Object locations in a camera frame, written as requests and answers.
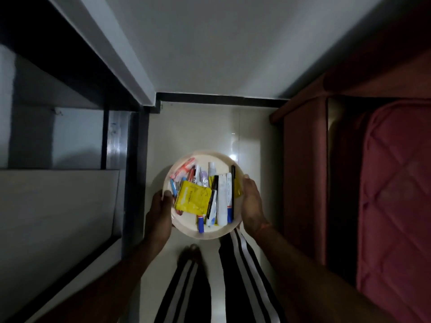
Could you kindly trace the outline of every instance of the striped pants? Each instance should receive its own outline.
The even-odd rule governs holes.
[[[240,230],[223,236],[220,244],[227,323],[285,322],[283,309]],[[155,323],[173,322],[211,322],[207,275],[191,260],[178,265],[155,319]]]

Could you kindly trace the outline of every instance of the blue object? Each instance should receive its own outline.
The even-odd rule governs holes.
[[[228,223],[232,223],[234,221],[234,211],[231,207],[228,207]]]
[[[177,187],[175,187],[174,181],[172,179],[171,179],[171,188],[172,188],[172,194],[174,195],[174,197],[177,197],[178,190],[177,190]]]
[[[199,233],[203,233],[203,217],[197,217],[197,228]]]

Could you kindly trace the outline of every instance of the person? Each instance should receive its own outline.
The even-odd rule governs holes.
[[[243,179],[242,221],[278,275],[287,303],[301,322],[391,323],[393,318],[340,277],[302,254],[265,219],[256,184]],[[172,229],[170,192],[153,197],[143,240],[116,266],[66,299],[37,322],[115,323],[151,261]],[[285,322],[285,312],[264,276],[256,256],[239,229],[220,239],[226,321]],[[165,293],[155,322],[211,320],[211,293],[197,246],[186,248]]]

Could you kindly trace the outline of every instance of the person's left hand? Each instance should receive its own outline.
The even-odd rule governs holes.
[[[154,251],[158,254],[171,235],[172,219],[171,208],[174,198],[169,190],[163,195],[158,191],[153,196],[150,211],[145,217],[144,241],[148,242]]]

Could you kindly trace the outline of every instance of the forearm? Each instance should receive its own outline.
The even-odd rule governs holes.
[[[141,242],[120,263],[41,317],[37,323],[117,322],[157,253],[149,242]]]
[[[286,285],[295,307],[312,322],[394,322],[340,277],[309,259],[274,228],[255,236],[257,244]]]

